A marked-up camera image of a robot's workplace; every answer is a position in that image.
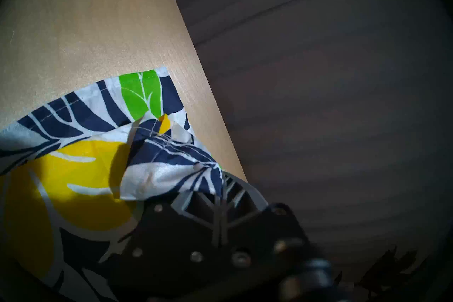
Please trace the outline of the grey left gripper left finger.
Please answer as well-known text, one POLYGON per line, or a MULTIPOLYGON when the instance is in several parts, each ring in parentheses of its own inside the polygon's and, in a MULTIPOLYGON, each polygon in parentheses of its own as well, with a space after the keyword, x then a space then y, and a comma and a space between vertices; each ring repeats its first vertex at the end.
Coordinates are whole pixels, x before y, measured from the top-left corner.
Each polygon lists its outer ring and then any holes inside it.
POLYGON ((221 197, 169 192, 145 211, 108 271, 113 292, 192 292, 218 280, 221 197))

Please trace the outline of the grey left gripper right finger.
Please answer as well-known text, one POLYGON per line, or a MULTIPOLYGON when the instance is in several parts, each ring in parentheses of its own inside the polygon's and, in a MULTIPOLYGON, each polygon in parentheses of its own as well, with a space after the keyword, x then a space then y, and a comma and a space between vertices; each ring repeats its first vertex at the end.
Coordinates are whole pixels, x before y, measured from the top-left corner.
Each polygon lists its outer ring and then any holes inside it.
POLYGON ((279 284, 313 270, 314 246, 292 210, 224 173, 221 283, 279 284))

